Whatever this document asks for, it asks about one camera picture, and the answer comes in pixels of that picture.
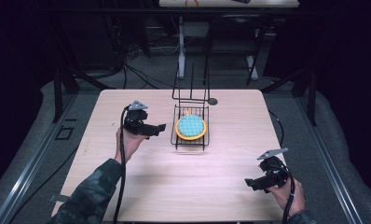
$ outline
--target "yellow rim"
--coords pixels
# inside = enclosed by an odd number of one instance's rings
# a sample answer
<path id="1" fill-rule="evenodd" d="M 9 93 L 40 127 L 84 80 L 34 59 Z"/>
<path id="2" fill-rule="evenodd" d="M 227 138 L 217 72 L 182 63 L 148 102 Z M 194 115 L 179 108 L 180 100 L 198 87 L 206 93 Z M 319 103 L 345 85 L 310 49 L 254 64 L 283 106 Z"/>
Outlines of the yellow rim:
<path id="1" fill-rule="evenodd" d="M 175 129 L 174 130 L 176 131 L 177 135 L 179 137 L 183 138 L 184 140 L 188 140 L 188 141 L 196 140 L 196 139 L 199 139 L 200 137 L 202 137 L 206 133 L 206 130 L 207 130 L 207 128 L 206 128 L 206 122 L 205 122 L 205 120 L 202 120 L 202 122 L 203 122 L 203 131 L 200 134 L 195 135 L 195 136 L 191 136 L 191 137 L 184 136 L 184 135 L 182 135 L 179 132 L 179 129 L 178 129 L 179 121 L 180 121 L 179 119 L 176 121 L 176 125 L 175 125 Z"/>

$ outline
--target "dark gray floor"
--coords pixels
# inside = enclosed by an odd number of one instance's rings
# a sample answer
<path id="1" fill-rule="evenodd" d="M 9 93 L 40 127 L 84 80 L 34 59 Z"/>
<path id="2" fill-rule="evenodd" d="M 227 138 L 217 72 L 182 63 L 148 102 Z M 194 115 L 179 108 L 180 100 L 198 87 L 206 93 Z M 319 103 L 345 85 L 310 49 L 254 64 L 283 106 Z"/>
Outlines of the dark gray floor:
<path id="1" fill-rule="evenodd" d="M 202 76 L 203 56 L 197 39 L 192 40 L 187 47 L 186 75 L 190 75 L 191 67 L 194 64 L 196 77 Z M 264 61 L 268 56 L 269 41 L 262 50 L 260 63 L 257 65 L 259 74 L 263 73 Z M 153 50 L 153 57 L 148 59 L 142 53 L 129 64 L 145 73 L 148 81 L 157 88 L 168 89 L 171 87 L 177 64 L 178 52 L 164 54 L 159 50 Z M 127 89 L 153 89 L 151 85 L 145 85 L 138 76 L 128 71 Z M 261 77 L 258 81 L 252 82 L 250 86 L 245 85 L 244 77 L 215 77 L 212 80 L 212 89 L 262 89 L 270 84 L 272 78 Z M 121 72 L 112 77 L 99 79 L 102 83 L 111 87 L 121 89 L 123 87 L 124 74 Z M 89 83 L 78 81 L 81 92 L 77 96 L 67 95 L 69 106 L 63 115 L 59 126 L 74 129 L 68 140 L 55 140 L 59 128 L 51 123 L 54 116 L 53 87 L 49 83 L 42 89 L 45 94 L 45 101 L 41 107 L 33 128 L 25 139 L 19 153 L 11 163 L 0 182 L 0 209 L 6 204 L 6 199 L 22 170 L 27 167 L 30 159 L 36 151 L 42 147 L 48 133 L 52 132 L 54 138 L 47 140 L 47 155 L 39 166 L 31 185 L 26 191 L 23 200 L 31 192 L 37 189 L 48 178 L 65 159 L 71 155 L 76 145 L 81 140 L 86 128 L 91 111 L 95 105 L 99 92 Z M 329 104 L 319 94 L 317 99 L 316 120 L 317 127 L 310 127 L 309 122 L 304 118 L 303 99 L 295 99 L 289 93 L 291 83 L 276 91 L 265 94 L 268 109 L 272 111 L 281 121 L 284 132 L 281 131 L 277 120 L 272 117 L 272 124 L 278 135 L 278 139 L 284 134 L 283 147 L 289 147 L 290 151 L 284 154 L 287 165 L 293 175 L 298 178 L 304 186 L 308 202 L 307 207 L 312 211 L 320 223 L 371 223 L 371 191 L 364 185 L 357 171 L 348 159 L 348 151 L 343 133 L 337 124 L 335 115 L 332 114 Z M 197 83 L 196 88 L 203 88 Z M 342 177 L 345 190 L 349 193 L 350 201 L 354 203 L 357 215 L 360 218 L 352 219 L 347 214 L 346 204 L 343 204 L 336 186 L 336 180 L 330 175 L 330 170 L 324 166 L 321 145 L 314 131 L 318 131 L 323 139 L 324 146 L 329 150 L 329 155 Z M 54 203 L 47 200 L 51 194 L 60 192 L 62 183 L 70 167 L 69 160 L 64 167 L 49 180 L 49 182 L 38 191 L 37 194 L 23 207 L 13 223 L 44 223 L 49 219 Z"/>

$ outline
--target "camouflage sleeve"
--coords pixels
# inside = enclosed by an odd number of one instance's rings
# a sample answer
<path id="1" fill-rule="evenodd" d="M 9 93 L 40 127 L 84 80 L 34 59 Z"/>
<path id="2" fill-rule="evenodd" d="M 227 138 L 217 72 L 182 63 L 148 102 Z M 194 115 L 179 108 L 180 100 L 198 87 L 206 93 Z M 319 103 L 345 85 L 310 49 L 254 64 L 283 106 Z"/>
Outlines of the camouflage sleeve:
<path id="1" fill-rule="evenodd" d="M 310 210 L 303 210 L 292 217 L 287 221 L 288 224 L 317 224 L 316 219 Z"/>
<path id="2" fill-rule="evenodd" d="M 121 173 L 117 161 L 106 161 L 78 185 L 48 223 L 101 223 Z"/>

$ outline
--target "black metal rack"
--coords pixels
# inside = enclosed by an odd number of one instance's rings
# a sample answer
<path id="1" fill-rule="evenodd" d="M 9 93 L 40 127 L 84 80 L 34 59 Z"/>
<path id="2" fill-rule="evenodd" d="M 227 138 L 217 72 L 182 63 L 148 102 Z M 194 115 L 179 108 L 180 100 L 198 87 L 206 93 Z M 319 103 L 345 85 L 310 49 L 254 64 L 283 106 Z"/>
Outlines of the black metal rack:
<path id="1" fill-rule="evenodd" d="M 201 83 L 206 82 L 204 89 L 199 89 L 199 95 L 196 96 L 194 90 L 194 81 L 199 80 Z M 182 82 L 190 82 L 189 90 L 182 88 L 181 83 Z M 173 110 L 173 127 L 172 127 L 172 138 L 171 143 L 175 145 L 176 149 L 179 146 L 185 146 L 185 147 L 202 147 L 203 150 L 205 150 L 205 147 L 209 145 L 210 140 L 210 134 L 209 134 L 209 105 L 215 105 L 215 99 L 210 98 L 210 83 L 209 83 L 209 76 L 207 78 L 194 78 L 194 64 L 192 65 L 192 73 L 191 78 L 183 77 L 182 82 L 179 81 L 179 78 L 176 77 L 174 79 L 174 85 L 172 90 L 172 99 L 178 101 L 178 105 L 174 106 Z M 176 133 L 175 129 L 175 123 L 177 120 L 179 120 L 182 116 L 184 116 L 187 112 L 193 115 L 199 116 L 201 119 L 203 119 L 206 123 L 207 131 L 206 133 L 196 140 L 185 140 L 181 137 L 179 137 Z"/>

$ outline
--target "person's left hand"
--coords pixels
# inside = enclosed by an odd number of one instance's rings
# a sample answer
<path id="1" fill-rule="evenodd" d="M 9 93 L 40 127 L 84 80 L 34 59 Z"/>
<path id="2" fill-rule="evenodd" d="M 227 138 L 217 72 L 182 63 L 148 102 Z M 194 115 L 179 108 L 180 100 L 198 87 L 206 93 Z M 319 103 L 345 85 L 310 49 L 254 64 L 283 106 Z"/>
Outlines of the person's left hand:
<path id="1" fill-rule="evenodd" d="M 116 137 L 117 137 L 117 150 L 116 150 L 116 156 L 114 159 L 118 161 L 119 163 L 122 163 L 121 160 L 121 153 L 119 151 L 120 147 L 120 129 L 117 130 Z M 125 163 L 131 159 L 133 153 L 139 148 L 139 145 L 145 140 L 145 138 L 148 138 L 149 136 L 146 135 L 136 135 L 133 133 L 128 132 L 124 129 L 124 152 L 125 152 Z"/>

